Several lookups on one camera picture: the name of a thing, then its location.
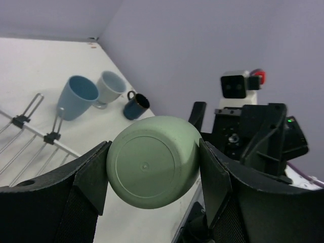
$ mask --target wire rack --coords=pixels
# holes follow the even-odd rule
[[[69,147],[65,146],[64,144],[62,144],[58,141],[61,137],[60,129],[61,129],[62,122],[63,122],[62,117],[64,116],[63,108],[60,108],[57,110],[57,113],[56,113],[55,119],[54,119],[53,128],[47,134],[39,131],[38,129],[32,127],[29,124],[29,122],[31,120],[31,116],[37,110],[37,108],[39,107],[39,105],[41,104],[43,99],[44,99],[43,94],[41,94],[41,93],[36,94],[35,97],[32,99],[32,101],[27,105],[24,112],[21,115],[17,115],[17,116],[12,116],[8,112],[0,109],[0,116],[2,115],[9,120],[8,123],[3,128],[0,129],[0,137],[2,136],[2,133],[4,133],[5,130],[8,130],[11,126],[15,126],[19,129],[18,132],[13,137],[10,137],[9,139],[5,139],[4,145],[2,143],[0,144],[0,155],[2,153],[4,153],[6,150],[8,150],[11,146],[14,146],[13,143],[17,139],[21,138],[23,133],[26,133],[26,131],[31,132],[30,133],[31,136],[30,136],[29,140],[27,142],[24,142],[23,143],[24,145],[22,147],[20,147],[17,152],[15,152],[14,154],[11,154],[11,159],[9,159],[8,161],[5,161],[4,166],[2,165],[2,168],[0,168],[0,180],[1,180],[3,174],[10,167],[13,166],[14,162],[16,162],[16,164],[17,164],[18,159],[21,160],[21,163],[19,163],[20,165],[22,163],[24,164],[24,166],[22,168],[18,169],[18,172],[17,172],[17,170],[14,170],[15,172],[17,172],[14,175],[12,172],[10,172],[9,186],[14,186],[17,184],[17,182],[19,182],[21,180],[24,173],[30,167],[32,167],[32,165],[36,162],[37,159],[40,159],[39,158],[40,154],[42,153],[42,151],[44,151],[46,146],[53,146],[55,149],[53,152],[51,152],[51,154],[48,156],[48,158],[46,160],[41,159],[40,163],[42,163],[42,166],[40,166],[40,169],[37,169],[36,171],[34,171],[33,177],[37,177],[37,176],[43,174],[46,171],[47,166],[53,161],[53,157],[58,152],[64,153],[63,159],[61,161],[59,161],[59,163],[57,163],[57,161],[56,161],[56,164],[58,164],[59,166],[64,165],[70,158],[74,159],[74,158],[80,157],[80,154],[78,154],[77,152],[73,151],[72,149],[70,149]],[[22,158],[26,158],[26,157],[24,157],[24,153],[28,149],[31,148],[32,142],[37,139],[41,139],[42,141],[40,144],[37,145],[38,149],[35,150],[35,148],[33,148],[32,157],[27,160],[27,163],[25,163],[26,160],[22,159]]]

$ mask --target camera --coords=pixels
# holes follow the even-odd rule
[[[245,99],[248,91],[259,90],[263,75],[261,69],[252,72],[239,70],[228,71],[221,77],[221,87],[225,99]]]

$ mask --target metal dish rack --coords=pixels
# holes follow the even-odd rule
[[[32,127],[29,124],[31,116],[37,110],[37,108],[39,107],[39,105],[41,104],[43,99],[44,99],[43,94],[41,94],[41,93],[36,94],[35,97],[32,99],[32,101],[26,107],[25,111],[21,115],[18,115],[18,116],[12,116],[11,114],[7,113],[6,111],[3,111],[0,109],[0,115],[9,119],[9,122],[3,128],[0,129],[0,135],[1,135],[1,133],[3,133],[3,131],[5,131],[10,126],[16,126],[20,129],[20,131],[13,138],[11,138],[3,147],[0,147],[0,154],[2,152],[4,152],[16,139],[18,139],[25,130],[28,130],[28,131],[32,132],[32,134],[33,134],[32,137],[28,140],[28,142],[25,143],[23,147],[21,147],[21,149],[6,163],[6,165],[4,167],[0,168],[0,178],[1,178],[2,173],[11,164],[13,164],[14,161],[19,156],[21,156],[21,154],[32,143],[32,141],[34,141],[38,137],[38,138],[41,138],[44,142],[42,144],[42,146],[39,148],[39,150],[37,150],[37,152],[35,152],[33,154],[33,157],[27,162],[27,164],[24,166],[24,168],[22,170],[20,170],[20,172],[17,175],[15,175],[14,179],[9,184],[10,187],[17,184],[17,181],[19,180],[19,178],[21,178],[21,176],[24,174],[24,172],[27,170],[27,168],[33,164],[33,161],[35,161],[35,159],[39,156],[39,154],[43,151],[43,149],[47,145],[55,146],[56,148],[51,153],[51,155],[48,157],[48,159],[44,162],[41,169],[37,171],[37,173],[35,174],[35,177],[37,177],[43,173],[44,169],[48,166],[48,164],[53,159],[54,155],[59,150],[62,150],[63,152],[66,153],[66,155],[64,156],[64,159],[62,160],[62,162],[60,163],[59,166],[64,165],[69,156],[72,156],[74,158],[80,157],[80,154],[76,153],[75,151],[73,151],[72,149],[70,149],[69,147],[65,146],[64,144],[62,144],[58,141],[61,137],[60,129],[61,129],[62,122],[63,122],[62,118],[59,119],[59,113],[61,113],[61,117],[63,117],[63,115],[64,115],[63,108],[60,108],[57,111],[55,119],[54,119],[52,131],[47,134],[39,131],[38,129]]]

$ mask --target green cup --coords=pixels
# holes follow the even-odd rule
[[[198,177],[200,138],[192,124],[172,116],[133,123],[109,149],[111,187],[137,208],[157,209],[176,201]]]

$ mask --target white table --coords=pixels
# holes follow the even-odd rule
[[[52,129],[56,102],[70,76],[83,75],[96,82],[102,71],[110,70],[123,77],[96,43],[0,38],[0,53],[0,108],[11,115],[18,115],[36,93],[44,94],[45,99],[30,122],[31,126],[44,133]],[[75,121],[63,122],[60,142],[79,154],[84,154],[104,140],[114,140],[124,128],[133,123],[122,114],[126,103],[126,95],[123,95],[106,110],[91,107]],[[148,110],[142,118],[150,116],[154,114]],[[8,121],[0,116],[0,129]],[[14,126],[5,130],[0,135],[0,147],[18,131]],[[31,136],[30,132],[24,132],[0,154],[0,168]],[[0,186],[9,185],[41,145],[42,141],[35,139],[1,174]],[[33,178],[53,150],[52,146],[46,146],[19,181]],[[58,152],[44,173],[58,167],[64,156]],[[109,186],[104,214],[98,218],[94,242],[170,243],[198,184],[199,180],[181,199],[156,210],[141,210],[126,204]]]

